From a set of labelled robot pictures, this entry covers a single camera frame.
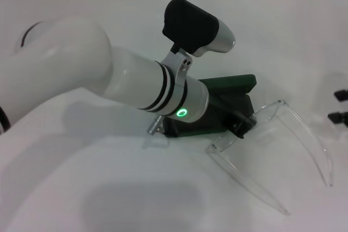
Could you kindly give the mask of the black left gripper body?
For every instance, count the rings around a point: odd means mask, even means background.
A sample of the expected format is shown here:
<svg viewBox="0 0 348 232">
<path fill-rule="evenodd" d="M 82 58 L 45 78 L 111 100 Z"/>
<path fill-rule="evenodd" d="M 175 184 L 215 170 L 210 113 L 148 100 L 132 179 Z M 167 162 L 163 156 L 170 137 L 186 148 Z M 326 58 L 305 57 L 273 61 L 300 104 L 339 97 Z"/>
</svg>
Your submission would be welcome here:
<svg viewBox="0 0 348 232">
<path fill-rule="evenodd" d="M 236 111 L 219 96 L 210 95 L 206 112 L 200 119 L 200 125 L 205 133 L 220 133 L 239 127 L 241 119 Z"/>
</svg>

